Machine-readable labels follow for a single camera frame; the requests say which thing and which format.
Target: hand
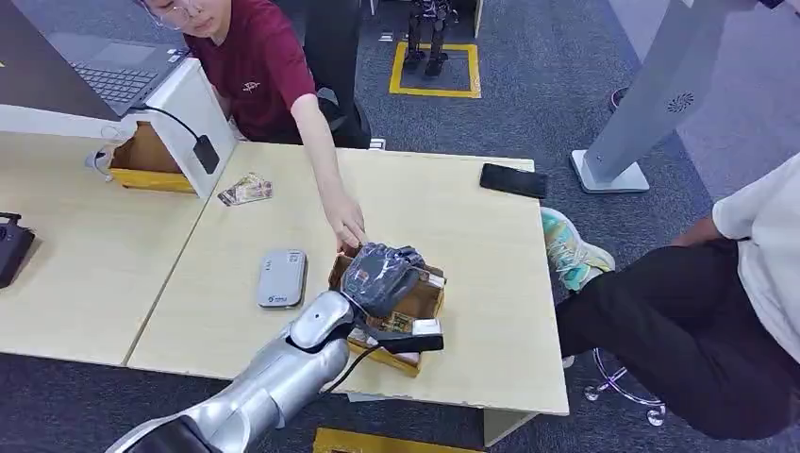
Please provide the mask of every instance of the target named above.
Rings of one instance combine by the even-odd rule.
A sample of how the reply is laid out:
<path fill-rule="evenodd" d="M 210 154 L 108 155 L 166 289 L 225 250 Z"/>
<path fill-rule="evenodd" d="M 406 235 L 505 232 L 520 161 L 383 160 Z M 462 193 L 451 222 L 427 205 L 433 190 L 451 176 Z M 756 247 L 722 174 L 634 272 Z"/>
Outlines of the hand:
<path fill-rule="evenodd" d="M 670 246 L 672 247 L 688 247 L 690 245 L 692 244 L 689 242 L 689 239 L 686 237 L 685 234 L 681 234 L 680 236 L 673 239 L 673 241 L 670 243 Z"/>
<path fill-rule="evenodd" d="M 321 197 L 327 222 L 336 233 L 337 250 L 343 250 L 345 245 L 358 248 L 360 244 L 367 243 L 361 207 L 344 188 L 322 191 Z"/>

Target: cardboard box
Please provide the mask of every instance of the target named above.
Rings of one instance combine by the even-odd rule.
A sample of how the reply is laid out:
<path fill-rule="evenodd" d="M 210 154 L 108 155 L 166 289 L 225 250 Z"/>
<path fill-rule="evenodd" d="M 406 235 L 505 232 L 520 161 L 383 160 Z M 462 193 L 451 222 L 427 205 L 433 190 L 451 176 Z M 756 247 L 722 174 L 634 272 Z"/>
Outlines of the cardboard box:
<path fill-rule="evenodd" d="M 194 193 L 156 130 L 138 122 L 134 136 L 114 151 L 108 170 L 114 180 L 130 189 Z"/>
<path fill-rule="evenodd" d="M 345 255 L 337 256 L 333 264 L 333 269 L 330 271 L 330 277 L 328 278 L 328 284 L 331 290 L 338 290 L 340 288 L 342 275 L 344 275 L 344 271 L 351 262 L 353 262 L 353 258 L 351 257 Z M 423 278 L 417 282 L 414 289 L 394 308 L 394 313 L 390 317 L 391 319 L 368 317 L 367 324 L 372 327 L 385 326 L 386 324 L 394 324 L 395 326 L 406 325 L 408 330 L 410 330 L 410 323 L 414 319 L 435 318 L 439 314 L 439 310 L 442 309 L 442 304 L 444 303 L 444 272 L 441 269 L 431 266 L 426 266 L 425 270 L 435 277 L 431 278 L 429 281 L 428 274 L 423 274 Z M 347 339 L 347 344 L 350 350 L 357 354 L 364 352 L 364 350 L 371 346 L 371 344 L 367 344 L 365 341 L 358 338 L 357 334 L 351 334 Z M 419 375 L 420 370 L 422 370 L 423 354 L 419 354 L 419 359 L 416 362 L 406 360 L 403 356 L 404 355 L 401 354 L 391 354 L 386 349 L 377 349 L 370 354 L 369 358 L 393 366 L 415 378 Z"/>

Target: robotic arm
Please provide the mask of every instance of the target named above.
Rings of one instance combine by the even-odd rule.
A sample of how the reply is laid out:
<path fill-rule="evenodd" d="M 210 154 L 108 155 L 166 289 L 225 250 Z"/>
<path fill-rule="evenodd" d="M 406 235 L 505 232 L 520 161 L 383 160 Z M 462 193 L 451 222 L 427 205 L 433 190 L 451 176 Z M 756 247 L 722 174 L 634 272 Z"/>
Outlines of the robotic arm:
<path fill-rule="evenodd" d="M 379 332 L 367 315 L 384 316 L 413 288 L 424 264 L 410 247 L 368 243 L 339 291 L 319 296 L 221 392 L 179 413 L 132 429 L 107 453 L 240 453 L 267 431 L 283 428 L 347 365 L 347 335 L 358 327 L 392 353 L 444 348 L 433 320 L 411 334 Z"/>

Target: teal sneaker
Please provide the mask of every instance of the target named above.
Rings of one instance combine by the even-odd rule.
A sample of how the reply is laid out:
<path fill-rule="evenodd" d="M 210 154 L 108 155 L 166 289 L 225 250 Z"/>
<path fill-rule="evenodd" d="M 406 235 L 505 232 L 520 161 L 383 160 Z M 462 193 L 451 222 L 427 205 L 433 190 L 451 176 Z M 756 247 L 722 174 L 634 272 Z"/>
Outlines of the teal sneaker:
<path fill-rule="evenodd" d="M 566 215 L 550 208 L 541 211 L 547 258 L 568 290 L 580 291 L 592 278 L 616 268 L 609 252 L 580 239 Z"/>

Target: person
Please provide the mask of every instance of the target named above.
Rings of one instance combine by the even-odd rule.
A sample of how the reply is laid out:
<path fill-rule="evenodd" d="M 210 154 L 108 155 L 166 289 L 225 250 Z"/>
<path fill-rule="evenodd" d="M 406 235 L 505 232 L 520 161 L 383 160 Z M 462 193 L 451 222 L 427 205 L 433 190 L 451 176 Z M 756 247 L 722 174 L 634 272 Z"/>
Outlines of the person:
<path fill-rule="evenodd" d="M 336 148 L 292 26 L 269 0 L 136 0 L 183 32 L 225 116 L 255 142 L 305 146 L 325 216 L 342 248 L 366 243 L 358 203 L 342 183 Z"/>
<path fill-rule="evenodd" d="M 542 208 L 565 367 L 595 347 L 716 439 L 762 439 L 797 419 L 800 155 L 614 272 L 562 213 Z"/>

